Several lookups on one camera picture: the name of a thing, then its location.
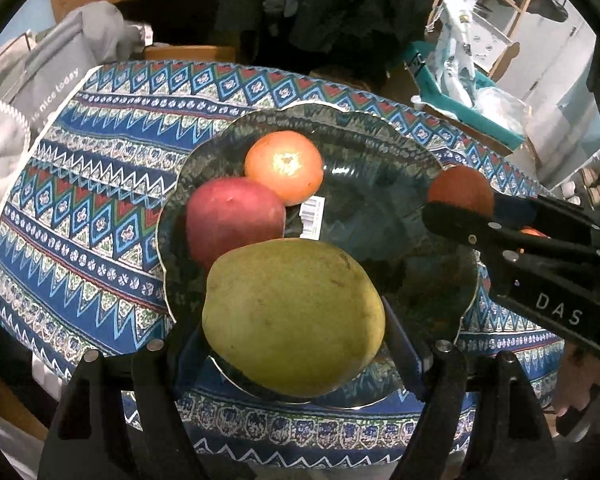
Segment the plastic bag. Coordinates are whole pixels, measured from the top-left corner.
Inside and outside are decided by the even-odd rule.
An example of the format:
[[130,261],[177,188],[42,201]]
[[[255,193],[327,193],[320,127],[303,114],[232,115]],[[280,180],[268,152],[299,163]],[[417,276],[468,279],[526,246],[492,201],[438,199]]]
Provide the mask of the plastic bag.
[[495,86],[476,92],[474,110],[512,133],[524,136],[531,106]]
[[471,23],[478,0],[443,0],[429,25],[440,19],[442,31],[435,51],[433,75],[443,94],[471,108],[475,102],[475,66]]

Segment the blue tablecloth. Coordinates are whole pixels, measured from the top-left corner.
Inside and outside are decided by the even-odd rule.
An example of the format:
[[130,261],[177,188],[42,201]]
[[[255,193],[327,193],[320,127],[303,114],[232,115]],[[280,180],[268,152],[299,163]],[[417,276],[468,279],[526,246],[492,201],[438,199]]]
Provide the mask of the blue tablecloth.
[[[163,337],[171,319],[155,227],[187,155],[250,110],[307,100],[377,114],[443,164],[477,168],[504,193],[538,193],[531,179],[459,130],[368,92],[232,64],[103,66],[37,145],[0,216],[5,328],[66,379],[89,348],[133,352]],[[516,352],[546,402],[563,343],[490,301],[488,286],[481,267],[458,344],[469,354]],[[128,423],[139,428],[133,395],[123,400]],[[467,443],[473,406],[468,396],[456,447]],[[405,391],[360,410],[266,405],[207,362],[178,408],[200,452],[283,466],[353,466],[398,459],[422,406]]]

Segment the teal basket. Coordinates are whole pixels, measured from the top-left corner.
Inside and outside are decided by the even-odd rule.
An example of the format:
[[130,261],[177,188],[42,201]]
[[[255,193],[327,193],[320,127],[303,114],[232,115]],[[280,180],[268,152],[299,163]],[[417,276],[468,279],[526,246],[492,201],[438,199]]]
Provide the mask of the teal basket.
[[[407,46],[402,54],[401,61],[406,63],[411,75],[413,75],[413,78],[420,88],[420,98],[422,101],[441,110],[446,110],[447,112],[455,114],[462,123],[492,137],[501,144],[507,146],[511,151],[515,150],[524,142],[524,136],[510,132],[499,124],[483,117],[475,110],[467,108],[462,103],[444,95],[440,91],[433,78],[433,74],[424,62],[424,59],[434,48],[435,47],[432,44],[426,43],[425,41],[414,41]],[[487,76],[476,71],[475,86],[476,89],[480,89],[496,85]]]

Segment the scalloped plate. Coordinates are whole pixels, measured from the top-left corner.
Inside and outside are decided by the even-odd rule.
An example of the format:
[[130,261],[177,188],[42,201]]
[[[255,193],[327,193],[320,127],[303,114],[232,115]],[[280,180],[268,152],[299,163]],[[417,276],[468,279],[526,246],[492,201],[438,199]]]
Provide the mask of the scalloped plate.
[[[325,198],[320,240],[359,261],[403,324],[436,339],[455,340],[460,319],[477,292],[478,270],[472,250],[430,234],[422,223],[420,212],[430,182],[442,169],[440,163],[377,116],[314,103],[246,114],[184,163],[157,229],[172,317],[177,320],[184,309],[201,308],[205,297],[204,271],[187,251],[184,211],[189,196],[213,178],[242,176],[250,147],[277,130],[304,134],[322,154],[324,180],[316,193]],[[299,206],[287,208],[285,237],[301,232]],[[315,399],[280,396],[218,356],[212,358],[236,387],[277,402],[359,408],[402,386],[384,345],[358,377]]]

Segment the mango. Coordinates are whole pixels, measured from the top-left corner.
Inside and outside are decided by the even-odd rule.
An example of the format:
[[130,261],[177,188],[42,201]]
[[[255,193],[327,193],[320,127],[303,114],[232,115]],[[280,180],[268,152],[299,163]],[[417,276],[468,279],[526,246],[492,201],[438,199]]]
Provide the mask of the mango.
[[316,397],[358,375],[384,337],[384,309],[345,251],[280,238],[220,256],[206,280],[211,348],[279,394]]
[[189,254],[205,270],[232,249],[282,238],[286,210],[268,187],[245,177],[216,178],[189,197]]

